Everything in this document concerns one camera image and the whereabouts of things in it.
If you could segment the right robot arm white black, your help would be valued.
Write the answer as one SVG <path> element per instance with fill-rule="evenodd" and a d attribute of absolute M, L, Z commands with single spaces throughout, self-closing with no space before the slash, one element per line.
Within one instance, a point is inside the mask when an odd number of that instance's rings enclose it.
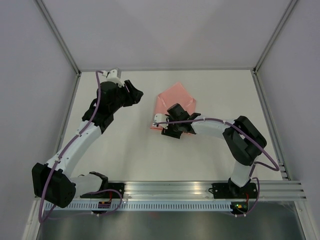
<path fill-rule="evenodd" d="M 231 177 L 224 183 L 212 183 L 209 192 L 215 199 L 256 198 L 257 187 L 251 182 L 254 162 L 262 154 L 267 141 L 245 116 L 223 121 L 194 112 L 189 114 L 178 103 L 157 113 L 153 124 L 161 127 L 162 135 L 180 139 L 183 133 L 206 135 L 224 140 L 235 159 Z"/>

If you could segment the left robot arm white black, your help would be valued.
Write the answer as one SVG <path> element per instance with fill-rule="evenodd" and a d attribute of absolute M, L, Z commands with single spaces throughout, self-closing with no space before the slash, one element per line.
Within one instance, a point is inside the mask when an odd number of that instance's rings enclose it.
<path fill-rule="evenodd" d="M 130 80 L 123 85 L 102 82 L 74 137 L 45 164 L 36 163 L 32 168 L 35 195 L 60 208 L 67 207 L 77 197 L 106 197 L 109 193 L 107 176 L 96 171 L 75 178 L 71 174 L 88 148 L 112 123 L 116 111 L 138 104 L 143 95 Z"/>

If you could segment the pink cloth napkin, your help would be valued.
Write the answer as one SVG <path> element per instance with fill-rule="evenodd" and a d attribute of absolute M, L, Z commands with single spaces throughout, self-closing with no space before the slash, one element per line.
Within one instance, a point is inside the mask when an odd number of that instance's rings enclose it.
<path fill-rule="evenodd" d="M 180 104 L 190 115 L 192 113 L 196 113 L 196 100 L 187 92 L 180 82 L 177 82 L 167 90 L 157 95 L 153 118 L 155 114 L 167 115 L 167 110 L 175 104 Z M 176 123 L 183 123 L 183 121 L 172 122 L 172 124 Z M 151 128 L 162 132 L 162 129 L 153 128 L 152 125 Z"/>

